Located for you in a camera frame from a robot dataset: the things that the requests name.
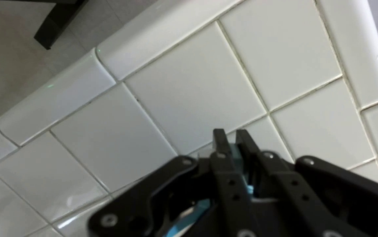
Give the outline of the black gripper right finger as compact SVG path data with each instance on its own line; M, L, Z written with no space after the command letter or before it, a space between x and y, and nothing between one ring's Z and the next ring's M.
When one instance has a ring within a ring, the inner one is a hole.
M253 197L277 207L279 222L294 237L342 237L342 224L323 204L306 179L278 154L261 150L245 131L236 132L244 160L242 173Z

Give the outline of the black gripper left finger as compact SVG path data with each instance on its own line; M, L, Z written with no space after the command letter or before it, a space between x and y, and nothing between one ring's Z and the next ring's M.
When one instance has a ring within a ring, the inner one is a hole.
M232 162L232 152L224 129L213 131L211 168L217 190L220 224L225 237L257 237L256 216L241 174Z

